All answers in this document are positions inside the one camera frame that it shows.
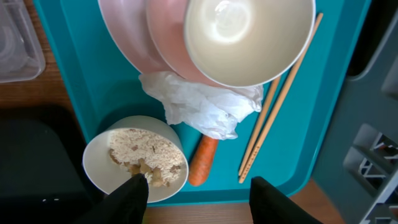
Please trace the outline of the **orange carrot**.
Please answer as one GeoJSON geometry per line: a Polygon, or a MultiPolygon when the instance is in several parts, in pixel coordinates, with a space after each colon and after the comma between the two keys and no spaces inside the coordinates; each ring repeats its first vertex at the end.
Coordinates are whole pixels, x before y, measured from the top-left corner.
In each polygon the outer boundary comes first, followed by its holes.
{"type": "Polygon", "coordinates": [[[203,135],[190,162],[188,181],[198,187],[210,174],[219,140],[203,135]]]}

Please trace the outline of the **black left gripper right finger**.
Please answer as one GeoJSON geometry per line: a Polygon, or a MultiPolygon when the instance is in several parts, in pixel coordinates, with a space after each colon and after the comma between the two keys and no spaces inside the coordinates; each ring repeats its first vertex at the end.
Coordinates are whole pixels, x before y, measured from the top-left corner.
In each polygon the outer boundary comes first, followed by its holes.
{"type": "Polygon", "coordinates": [[[249,206],[253,224],[321,224],[262,177],[251,179],[249,206]]]}

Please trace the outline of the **white napkin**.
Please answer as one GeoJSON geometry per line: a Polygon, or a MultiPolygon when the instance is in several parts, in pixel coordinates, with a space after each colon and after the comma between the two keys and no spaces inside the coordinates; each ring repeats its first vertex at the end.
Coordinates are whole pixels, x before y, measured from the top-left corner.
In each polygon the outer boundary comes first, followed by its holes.
{"type": "Polygon", "coordinates": [[[145,93],[160,101],[168,124],[185,123],[213,139],[236,139],[235,129],[262,109],[263,86],[214,87],[183,79],[174,72],[139,75],[145,93]]]}

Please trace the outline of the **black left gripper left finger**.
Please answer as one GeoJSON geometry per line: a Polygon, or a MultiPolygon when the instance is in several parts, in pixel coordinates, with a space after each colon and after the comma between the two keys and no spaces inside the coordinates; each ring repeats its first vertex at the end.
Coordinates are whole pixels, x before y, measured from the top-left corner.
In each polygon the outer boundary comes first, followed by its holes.
{"type": "Polygon", "coordinates": [[[147,179],[136,174],[73,223],[141,224],[148,197],[147,179]]]}

